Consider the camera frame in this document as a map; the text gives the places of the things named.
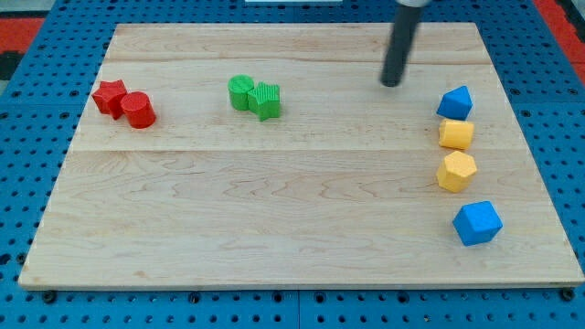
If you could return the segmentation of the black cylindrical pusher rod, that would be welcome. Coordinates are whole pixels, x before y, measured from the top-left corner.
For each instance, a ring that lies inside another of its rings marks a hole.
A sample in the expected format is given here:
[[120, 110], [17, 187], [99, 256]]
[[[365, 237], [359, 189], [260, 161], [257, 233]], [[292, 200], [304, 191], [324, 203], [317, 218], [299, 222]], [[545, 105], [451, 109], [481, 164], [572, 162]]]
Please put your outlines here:
[[401, 83], [421, 14], [420, 5], [398, 4], [380, 74], [380, 82], [386, 87], [397, 87]]

